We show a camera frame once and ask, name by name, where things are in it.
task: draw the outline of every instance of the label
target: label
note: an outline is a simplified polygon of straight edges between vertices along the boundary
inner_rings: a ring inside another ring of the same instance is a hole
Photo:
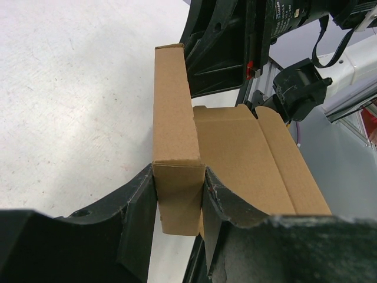
[[[273,37],[284,33],[289,28],[289,22],[293,18],[293,8],[290,4],[277,1],[275,10],[276,28],[275,32],[272,34]]]

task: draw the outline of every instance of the cardboard box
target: cardboard box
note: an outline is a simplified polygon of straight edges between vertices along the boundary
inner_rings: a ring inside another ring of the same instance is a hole
[[[284,122],[273,110],[191,107],[182,45],[156,49],[154,163],[164,233],[197,235],[204,163],[268,214],[330,210]]]

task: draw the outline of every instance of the white table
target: white table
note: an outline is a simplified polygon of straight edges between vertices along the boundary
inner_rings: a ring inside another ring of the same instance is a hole
[[[0,208],[68,216],[151,162],[154,47],[179,41],[189,6],[4,0],[1,8]],[[235,95],[214,105],[232,106]],[[148,281],[181,282],[193,241],[162,234],[157,213]]]

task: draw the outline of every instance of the table surface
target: table surface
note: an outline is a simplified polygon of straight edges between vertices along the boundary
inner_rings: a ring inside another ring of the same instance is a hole
[[[2,1],[0,208],[68,216],[152,160],[154,47],[179,42],[181,0]],[[233,106],[236,93],[197,99]],[[193,237],[162,234],[149,282],[181,282]]]

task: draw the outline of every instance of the open cardboard box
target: open cardboard box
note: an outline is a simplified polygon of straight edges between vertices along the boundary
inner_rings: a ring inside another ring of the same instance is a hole
[[[156,48],[153,173],[164,233],[198,235],[206,166],[265,213],[330,214],[280,116],[256,113],[192,108],[183,46]]]

